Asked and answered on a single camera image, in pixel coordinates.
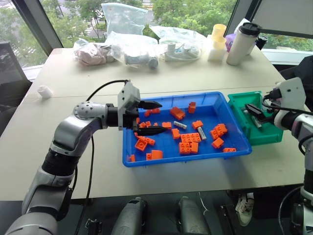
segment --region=green plastic tray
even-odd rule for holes
[[[230,94],[228,97],[230,100],[228,104],[251,145],[282,141],[282,130],[271,123],[263,123],[261,128],[257,128],[251,120],[250,114],[244,114],[242,111],[245,104],[254,104],[258,108],[261,108],[262,95],[260,91]],[[271,114],[264,112],[264,115],[269,117]]]

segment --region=white table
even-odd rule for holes
[[[118,63],[82,69],[72,61],[69,49],[56,49],[0,139],[0,200],[23,199],[55,128],[77,103],[102,83],[125,78],[140,89],[142,98],[207,91],[221,91],[225,97],[239,92],[266,92],[276,81],[283,80],[258,49],[241,67],[225,62],[212,65],[203,59],[181,67],[161,62],[156,73],[129,71]],[[53,98],[42,101],[37,97],[35,90],[43,84],[54,90]],[[93,100],[116,105],[120,89],[121,84],[104,89],[100,94],[107,94]],[[284,133],[281,143],[254,146],[247,156],[133,168],[122,164],[122,132],[117,128],[100,130],[94,138],[91,197],[257,188],[303,181],[304,158],[290,132]],[[90,155],[89,145],[78,165],[73,198],[86,196]]]

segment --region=white sneaker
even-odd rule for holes
[[[247,199],[246,195],[239,196],[235,210],[237,212],[239,223],[241,226],[245,227],[250,222],[252,218],[253,205],[254,199]]]

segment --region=orange lego brick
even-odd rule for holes
[[[219,137],[221,137],[224,134],[224,132],[221,130],[219,126],[214,127],[214,130]]]
[[[162,127],[165,127],[167,129],[172,129],[171,122],[162,122]]]
[[[145,117],[150,116],[150,113],[151,113],[151,110],[147,110],[147,111],[145,111]]]
[[[196,103],[190,102],[188,106],[188,113],[193,114],[195,113],[195,110],[196,110]]]
[[[136,161],[136,159],[135,159],[135,154],[132,154],[132,155],[131,155],[130,160],[131,160],[132,163],[134,163],[134,162]]]
[[[178,120],[182,120],[186,116],[185,112],[179,109],[178,107],[173,107],[170,110],[170,114],[173,115]]]
[[[149,161],[152,159],[152,154],[151,153],[146,153],[146,160]]]
[[[198,153],[199,144],[197,142],[192,142],[190,152]]]
[[[227,128],[225,124],[221,123],[221,124],[218,124],[217,126],[221,129],[221,131],[223,131],[224,134],[227,133]]]
[[[152,113],[152,114],[159,114],[159,113],[161,113],[161,110],[160,110],[159,108],[152,109],[152,110],[151,110],[151,113]]]
[[[189,143],[179,143],[179,153],[180,154],[190,154],[190,144]]]
[[[151,154],[152,154],[151,156],[152,160],[163,158],[163,152],[161,150],[152,150]]]
[[[150,121],[147,121],[147,122],[146,122],[146,127],[148,128],[149,126],[151,126],[151,122],[150,122]]]
[[[154,139],[152,139],[152,138],[148,138],[148,137],[146,137],[146,142],[149,144],[149,145],[155,145],[155,143],[156,143],[156,141],[154,140]]]
[[[146,141],[138,140],[137,143],[135,144],[135,148],[144,151],[145,148],[147,147],[147,144],[148,143]]]
[[[140,124],[139,124],[139,127],[140,127],[140,128],[146,128],[146,127],[147,127],[147,125],[146,125],[146,123],[145,123],[145,122],[142,122],[142,123],[140,123]]]
[[[180,138],[183,143],[201,142],[199,133],[181,134]]]
[[[198,121],[194,121],[191,124],[191,126],[192,126],[192,128],[194,128],[196,130],[198,127],[203,127],[203,123],[202,123],[202,121],[198,120]]]
[[[210,133],[211,133],[211,136],[212,136],[212,139],[213,139],[213,140],[218,139],[219,136],[218,136],[218,134],[216,133],[215,130],[210,131]]]
[[[179,139],[180,138],[180,133],[179,133],[179,129],[174,128],[172,129],[172,135],[173,135],[173,139]]]
[[[221,138],[217,138],[213,141],[212,146],[214,148],[220,148],[224,144],[224,141]]]
[[[146,141],[146,138],[145,138],[144,136],[137,136],[137,138],[138,138],[139,140]]]
[[[223,149],[223,152],[226,153],[226,152],[236,152],[237,149],[236,148],[224,148]]]

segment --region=plastic bag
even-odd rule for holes
[[[103,3],[102,11],[107,20],[107,33],[142,35],[147,22],[148,10],[121,3]]]
[[[105,44],[111,45],[109,55],[125,65],[135,68],[147,66],[150,69],[158,66],[157,40],[154,38],[112,31]]]
[[[101,65],[113,62],[114,58],[109,55],[111,46],[103,43],[89,43],[85,39],[79,39],[74,43],[75,59],[84,66]]]
[[[195,61],[202,54],[206,37],[198,32],[176,27],[150,26],[160,38],[162,57],[168,61]]]

